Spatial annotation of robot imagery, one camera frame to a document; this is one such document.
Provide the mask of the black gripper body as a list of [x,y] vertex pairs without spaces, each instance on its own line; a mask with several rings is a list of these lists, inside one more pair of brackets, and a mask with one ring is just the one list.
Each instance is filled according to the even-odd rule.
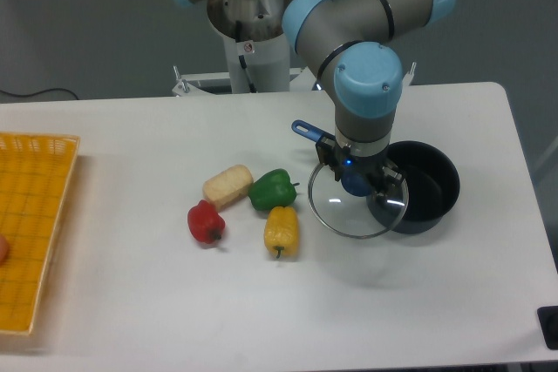
[[346,173],[357,174],[371,186],[383,181],[383,167],[386,160],[388,140],[357,142],[347,138],[335,138],[332,169],[335,181],[341,181]]

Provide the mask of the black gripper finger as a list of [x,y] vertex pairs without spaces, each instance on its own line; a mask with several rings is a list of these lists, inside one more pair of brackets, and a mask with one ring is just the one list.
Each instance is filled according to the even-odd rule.
[[390,163],[382,163],[368,174],[373,194],[381,197],[402,197],[404,175]]
[[335,138],[328,135],[322,135],[316,142],[316,153],[321,165],[328,166],[331,169],[338,166],[335,146]]

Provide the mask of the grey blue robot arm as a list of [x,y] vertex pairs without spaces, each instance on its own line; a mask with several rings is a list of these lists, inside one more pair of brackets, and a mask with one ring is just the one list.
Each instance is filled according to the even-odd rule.
[[384,168],[404,76],[388,43],[447,16],[456,0],[174,1],[206,3],[235,93],[285,91],[290,55],[304,61],[335,107],[334,137],[316,142],[347,193],[398,180]]

